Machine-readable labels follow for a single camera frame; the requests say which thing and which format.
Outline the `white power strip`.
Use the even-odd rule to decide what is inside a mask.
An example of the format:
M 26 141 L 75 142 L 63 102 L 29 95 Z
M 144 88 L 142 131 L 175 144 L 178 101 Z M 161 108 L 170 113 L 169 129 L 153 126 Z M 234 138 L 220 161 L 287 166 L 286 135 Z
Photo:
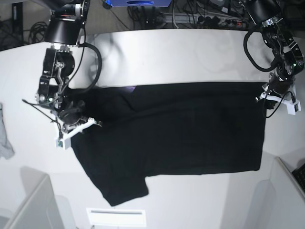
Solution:
M 186 26 L 187 28 L 198 29 L 227 29 L 227 30 L 247 30 L 248 25 L 245 20 L 226 15 L 215 14 L 187 14 L 163 13 L 159 18 L 162 23 L 173 23 L 174 27 Z

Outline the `dark T-shirt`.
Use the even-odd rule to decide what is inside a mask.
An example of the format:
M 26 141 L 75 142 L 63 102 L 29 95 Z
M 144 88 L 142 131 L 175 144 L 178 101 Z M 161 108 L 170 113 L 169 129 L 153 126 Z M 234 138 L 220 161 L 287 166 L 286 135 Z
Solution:
M 265 109 L 261 82 L 93 89 L 78 96 L 101 122 L 71 139 L 86 175 L 111 206 L 148 195 L 145 179 L 257 171 Z

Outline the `blue box at top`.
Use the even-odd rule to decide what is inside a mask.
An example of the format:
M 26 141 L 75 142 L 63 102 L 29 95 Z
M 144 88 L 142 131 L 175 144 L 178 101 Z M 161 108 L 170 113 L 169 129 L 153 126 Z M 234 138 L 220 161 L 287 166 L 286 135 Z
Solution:
M 105 0 L 105 2 L 113 7 L 168 7 L 171 0 Z

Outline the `grey cloth at table edge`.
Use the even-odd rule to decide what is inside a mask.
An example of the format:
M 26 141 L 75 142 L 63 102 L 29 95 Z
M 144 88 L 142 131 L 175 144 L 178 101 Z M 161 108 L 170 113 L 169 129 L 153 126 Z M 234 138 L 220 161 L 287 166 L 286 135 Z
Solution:
M 0 104 L 0 157 L 8 160 L 14 155 L 15 152 L 7 137 L 5 125 L 3 122 L 2 104 Z

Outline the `black keyboard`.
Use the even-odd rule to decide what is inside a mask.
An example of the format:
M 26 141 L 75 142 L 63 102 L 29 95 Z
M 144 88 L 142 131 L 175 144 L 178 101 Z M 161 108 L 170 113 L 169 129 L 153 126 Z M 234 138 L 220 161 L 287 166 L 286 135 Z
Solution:
M 292 174 L 302 190 L 305 191 L 305 164 L 295 169 Z

